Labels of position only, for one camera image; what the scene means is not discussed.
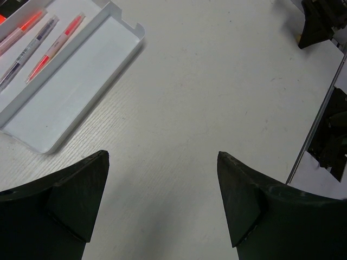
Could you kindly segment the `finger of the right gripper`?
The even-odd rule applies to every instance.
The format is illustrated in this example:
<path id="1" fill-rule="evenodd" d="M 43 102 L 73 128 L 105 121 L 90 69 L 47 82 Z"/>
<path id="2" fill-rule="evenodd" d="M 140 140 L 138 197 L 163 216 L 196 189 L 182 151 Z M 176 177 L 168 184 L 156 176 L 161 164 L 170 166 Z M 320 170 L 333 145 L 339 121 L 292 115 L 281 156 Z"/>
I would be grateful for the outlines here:
<path id="1" fill-rule="evenodd" d="M 311 45 L 331 40 L 333 35 L 333 29 L 324 19 L 315 15 L 306 16 L 298 47 L 304 49 Z"/>

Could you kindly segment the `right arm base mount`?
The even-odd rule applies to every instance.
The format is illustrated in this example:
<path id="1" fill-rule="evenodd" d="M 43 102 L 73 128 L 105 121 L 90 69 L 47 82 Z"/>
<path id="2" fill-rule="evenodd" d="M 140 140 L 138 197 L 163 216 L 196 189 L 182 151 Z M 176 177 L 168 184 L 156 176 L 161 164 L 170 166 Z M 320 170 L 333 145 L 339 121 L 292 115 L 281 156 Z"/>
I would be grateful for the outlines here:
<path id="1" fill-rule="evenodd" d="M 335 88 L 309 146 L 308 152 L 342 181 L 346 169 L 346 94 Z"/>

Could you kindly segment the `white tiered organizer tray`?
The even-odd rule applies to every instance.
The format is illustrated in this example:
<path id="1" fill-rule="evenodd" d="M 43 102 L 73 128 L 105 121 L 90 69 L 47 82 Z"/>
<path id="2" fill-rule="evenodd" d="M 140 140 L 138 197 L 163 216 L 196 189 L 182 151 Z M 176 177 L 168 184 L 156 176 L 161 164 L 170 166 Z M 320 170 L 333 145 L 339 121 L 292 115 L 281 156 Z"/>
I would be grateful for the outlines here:
<path id="1" fill-rule="evenodd" d="M 93 1 L 27 1 L 1 24 L 10 35 L 39 11 L 44 16 L 1 56 L 4 74 L 41 28 L 57 25 L 10 83 L 1 89 L 1 133 L 34 153 L 53 153 L 85 116 L 143 43 L 145 29 L 130 26 L 115 3 Z M 33 78 L 41 57 L 78 15 L 82 23 L 58 53 Z"/>

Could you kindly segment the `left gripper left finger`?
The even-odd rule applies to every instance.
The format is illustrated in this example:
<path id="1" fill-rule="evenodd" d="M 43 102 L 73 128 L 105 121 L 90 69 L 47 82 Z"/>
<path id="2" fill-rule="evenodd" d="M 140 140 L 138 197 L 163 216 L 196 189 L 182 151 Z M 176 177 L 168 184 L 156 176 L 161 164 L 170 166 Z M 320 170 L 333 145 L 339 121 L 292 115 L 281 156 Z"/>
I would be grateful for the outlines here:
<path id="1" fill-rule="evenodd" d="M 109 170 L 104 150 L 1 192 L 1 259 L 82 259 Z"/>

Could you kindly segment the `orange-capped black marker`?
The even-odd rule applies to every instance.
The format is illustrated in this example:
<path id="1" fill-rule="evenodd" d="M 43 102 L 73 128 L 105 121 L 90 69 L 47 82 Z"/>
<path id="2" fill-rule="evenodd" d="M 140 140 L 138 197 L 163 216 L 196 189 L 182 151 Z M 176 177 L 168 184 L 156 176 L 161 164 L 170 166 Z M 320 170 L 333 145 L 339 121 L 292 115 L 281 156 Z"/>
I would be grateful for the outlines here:
<path id="1" fill-rule="evenodd" d="M 2 24 L 5 20 L 6 20 L 6 18 L 4 16 L 0 15 L 0 24 Z"/>

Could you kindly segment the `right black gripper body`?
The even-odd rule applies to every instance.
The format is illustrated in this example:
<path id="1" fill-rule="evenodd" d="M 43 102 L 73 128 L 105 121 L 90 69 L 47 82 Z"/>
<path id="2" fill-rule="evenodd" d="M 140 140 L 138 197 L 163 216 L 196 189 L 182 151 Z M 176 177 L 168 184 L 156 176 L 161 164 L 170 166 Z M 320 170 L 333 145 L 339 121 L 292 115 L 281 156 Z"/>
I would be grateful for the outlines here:
<path id="1" fill-rule="evenodd" d="M 346 1 L 341 0 L 317 0 L 302 1 L 303 8 L 307 7 L 312 14 L 318 17 L 333 28 L 338 30 L 346 27 Z"/>

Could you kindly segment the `grey thin pen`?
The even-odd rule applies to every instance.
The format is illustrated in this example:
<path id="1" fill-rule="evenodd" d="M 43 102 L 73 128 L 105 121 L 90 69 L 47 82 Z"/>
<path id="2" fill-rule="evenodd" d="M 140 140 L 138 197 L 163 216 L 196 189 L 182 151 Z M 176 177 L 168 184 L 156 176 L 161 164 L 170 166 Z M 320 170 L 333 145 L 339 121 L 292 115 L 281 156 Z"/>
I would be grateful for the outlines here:
<path id="1" fill-rule="evenodd" d="M 20 53 L 14 63 L 9 67 L 6 73 L 1 78 L 1 91 L 5 90 L 8 84 L 13 80 L 17 73 L 22 69 L 25 63 L 30 59 L 32 54 L 37 51 L 38 47 L 47 38 L 51 31 L 56 26 L 59 18 L 54 15 L 41 28 L 38 34 L 29 42 L 29 44 Z"/>

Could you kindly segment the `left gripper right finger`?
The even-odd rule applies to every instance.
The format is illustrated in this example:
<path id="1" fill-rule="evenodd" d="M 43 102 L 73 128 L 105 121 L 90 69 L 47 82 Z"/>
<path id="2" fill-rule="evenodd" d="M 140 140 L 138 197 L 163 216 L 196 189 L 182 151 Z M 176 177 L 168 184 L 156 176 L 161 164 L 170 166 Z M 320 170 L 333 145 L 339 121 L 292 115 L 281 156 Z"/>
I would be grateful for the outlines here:
<path id="1" fill-rule="evenodd" d="M 346 259 L 346 200 L 283 184 L 227 152 L 217 175 L 239 259 Z"/>

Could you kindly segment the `pink pen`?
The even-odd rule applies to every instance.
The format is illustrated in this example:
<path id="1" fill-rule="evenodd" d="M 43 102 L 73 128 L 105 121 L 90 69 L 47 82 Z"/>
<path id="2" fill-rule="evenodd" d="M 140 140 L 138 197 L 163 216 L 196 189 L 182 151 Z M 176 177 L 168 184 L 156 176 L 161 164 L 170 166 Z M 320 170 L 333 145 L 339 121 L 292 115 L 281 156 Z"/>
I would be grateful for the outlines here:
<path id="1" fill-rule="evenodd" d="M 22 24 L 20 27 L 17 27 L 7 37 L 1 40 L 1 56 L 22 36 L 24 36 L 32 27 L 34 27 L 46 14 L 46 9 L 40 10 L 31 18 L 29 18 L 24 24 Z"/>
<path id="2" fill-rule="evenodd" d="M 29 83 L 47 65 L 47 63 L 54 58 L 54 56 L 60 51 L 60 49 L 80 26 L 85 17 L 85 14 L 81 12 L 69 23 L 68 27 L 55 40 L 55 42 L 50 46 L 50 48 L 46 51 L 46 53 L 42 56 L 42 58 L 30 72 L 27 77 L 26 83 Z"/>

